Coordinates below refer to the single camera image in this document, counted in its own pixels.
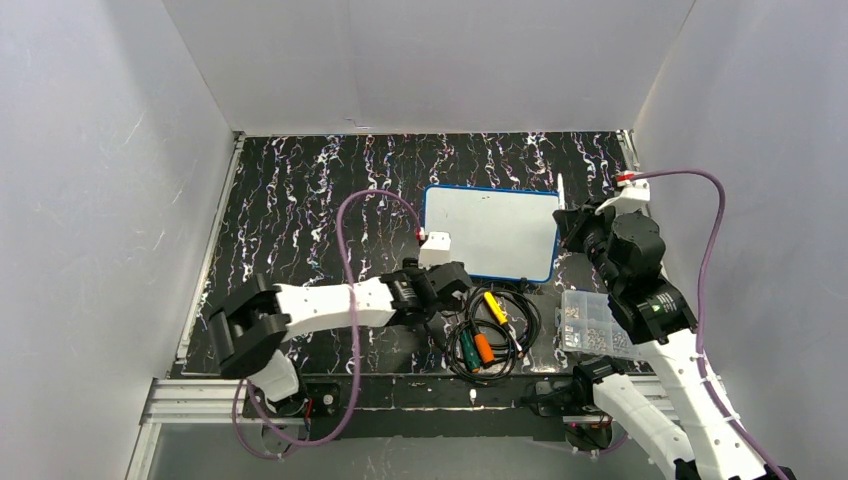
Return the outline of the red capped whiteboard marker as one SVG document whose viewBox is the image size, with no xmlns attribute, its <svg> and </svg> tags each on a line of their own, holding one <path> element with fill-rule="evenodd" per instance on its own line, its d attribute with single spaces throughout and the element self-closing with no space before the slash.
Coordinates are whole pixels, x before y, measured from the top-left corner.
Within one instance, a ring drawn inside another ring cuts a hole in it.
<svg viewBox="0 0 848 480">
<path fill-rule="evenodd" d="M 565 202 L 565 188 L 564 188 L 564 179 L 561 173 L 557 174 L 557 209 L 565 210 L 566 202 Z"/>
</svg>

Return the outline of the blue framed whiteboard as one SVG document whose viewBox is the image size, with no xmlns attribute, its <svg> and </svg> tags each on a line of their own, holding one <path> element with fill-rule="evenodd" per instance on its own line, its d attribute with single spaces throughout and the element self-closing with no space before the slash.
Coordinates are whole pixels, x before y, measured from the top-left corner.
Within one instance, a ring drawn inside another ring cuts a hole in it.
<svg viewBox="0 0 848 480">
<path fill-rule="evenodd" d="M 421 226 L 447 232 L 451 261 L 489 280 L 545 283 L 553 275 L 558 230 L 557 194 L 458 185 L 430 185 Z"/>
</svg>

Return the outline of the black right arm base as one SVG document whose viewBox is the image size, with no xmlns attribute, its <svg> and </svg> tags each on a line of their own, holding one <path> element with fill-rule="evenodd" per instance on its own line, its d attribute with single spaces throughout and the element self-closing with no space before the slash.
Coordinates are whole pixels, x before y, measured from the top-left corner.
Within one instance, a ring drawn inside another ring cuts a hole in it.
<svg viewBox="0 0 848 480">
<path fill-rule="evenodd" d="M 573 380 L 527 384 L 516 405 L 541 418 L 560 418 L 574 453 L 610 454 L 629 440 L 627 433 L 615 432 L 613 417 L 591 404 Z"/>
</svg>

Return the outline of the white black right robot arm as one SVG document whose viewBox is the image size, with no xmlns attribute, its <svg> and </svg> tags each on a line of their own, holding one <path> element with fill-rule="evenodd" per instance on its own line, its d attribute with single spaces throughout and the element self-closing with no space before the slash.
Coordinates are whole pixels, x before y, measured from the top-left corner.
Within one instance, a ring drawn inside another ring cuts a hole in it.
<svg viewBox="0 0 848 480">
<path fill-rule="evenodd" d="M 698 341 L 699 323 L 661 272 L 659 226 L 640 212 L 601 214 L 588 203 L 556 210 L 560 244 L 585 254 L 607 289 L 613 319 L 647 362 L 677 416 L 671 420 L 603 357 L 574 369 L 576 392 L 611 416 L 667 479 L 792 479 L 760 452 L 726 405 Z"/>
</svg>

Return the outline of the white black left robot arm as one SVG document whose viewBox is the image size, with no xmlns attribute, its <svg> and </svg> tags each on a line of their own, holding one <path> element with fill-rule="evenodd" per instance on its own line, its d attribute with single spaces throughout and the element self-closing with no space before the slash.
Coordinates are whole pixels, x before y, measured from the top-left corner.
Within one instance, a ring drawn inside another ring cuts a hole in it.
<svg viewBox="0 0 848 480">
<path fill-rule="evenodd" d="M 300 390 L 297 369 L 280 349 L 284 342 L 345 327 L 426 324 L 458 308 L 472 286 L 456 261 L 428 269 L 408 265 L 351 285 L 294 286 L 257 275 L 213 308 L 207 327 L 220 376 L 247 379 L 279 402 Z"/>
</svg>

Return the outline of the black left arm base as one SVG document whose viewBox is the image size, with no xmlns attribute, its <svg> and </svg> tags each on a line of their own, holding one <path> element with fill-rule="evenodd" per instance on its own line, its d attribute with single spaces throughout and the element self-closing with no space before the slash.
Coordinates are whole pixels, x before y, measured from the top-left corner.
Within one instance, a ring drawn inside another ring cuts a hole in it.
<svg viewBox="0 0 848 480">
<path fill-rule="evenodd" d="M 307 390 L 296 392 L 293 396 L 280 401 L 271 401 L 266 398 L 264 392 L 250 380 L 244 381 L 245 400 L 250 400 L 256 413 L 264 412 L 271 420 L 269 424 L 263 423 L 260 429 L 261 449 L 252 447 L 240 435 L 242 431 L 236 427 L 236 433 L 242 440 L 242 446 L 257 458 L 283 461 L 297 452 L 301 446 L 289 442 L 279 435 L 274 429 L 287 431 L 289 436 L 298 442 L 312 440 L 313 417 L 315 408 L 319 407 L 319 416 L 325 416 L 324 407 L 332 409 L 334 400 L 331 395 L 315 397 Z"/>
</svg>

